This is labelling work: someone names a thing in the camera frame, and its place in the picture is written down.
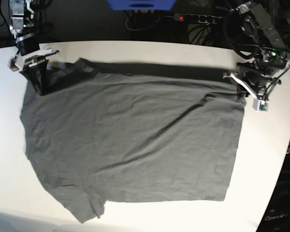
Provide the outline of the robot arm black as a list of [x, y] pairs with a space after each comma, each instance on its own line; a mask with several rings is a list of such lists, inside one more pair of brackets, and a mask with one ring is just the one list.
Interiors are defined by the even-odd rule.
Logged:
[[[240, 45], [228, 35], [229, 20], [239, 15], [242, 32], [251, 38], [250, 55], [240, 51]], [[224, 73], [239, 85], [242, 92], [253, 97], [253, 108], [266, 112], [269, 96], [279, 85], [281, 77], [290, 69], [290, 50], [275, 29], [270, 14], [258, 0], [234, 0], [223, 21], [223, 34], [231, 49], [245, 59], [236, 69]]]
[[58, 53], [51, 48], [41, 49], [37, 39], [36, 15], [42, 8], [31, 0], [10, 0], [12, 11], [10, 33], [14, 37], [17, 53], [9, 61], [13, 72], [21, 73], [35, 91], [46, 93], [47, 57]]

